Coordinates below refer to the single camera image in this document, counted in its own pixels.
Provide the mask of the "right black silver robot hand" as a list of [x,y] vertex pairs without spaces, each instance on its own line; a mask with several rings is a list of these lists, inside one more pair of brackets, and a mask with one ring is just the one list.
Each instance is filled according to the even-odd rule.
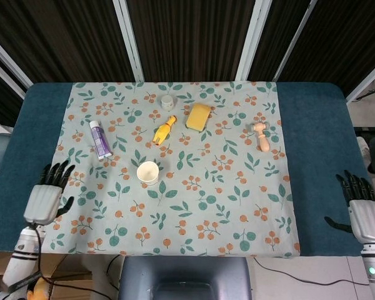
[[334,229],[351,233],[361,244],[375,244],[375,191],[369,181],[345,170],[337,174],[346,201],[350,223],[341,224],[329,216],[324,220]]

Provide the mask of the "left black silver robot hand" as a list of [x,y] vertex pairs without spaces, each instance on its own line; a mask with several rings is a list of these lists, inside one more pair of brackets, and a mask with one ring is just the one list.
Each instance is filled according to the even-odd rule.
[[74,196],[67,198],[65,205],[59,206],[74,168],[75,165],[69,165],[69,160],[44,167],[30,193],[23,215],[30,227],[48,225],[71,209]]

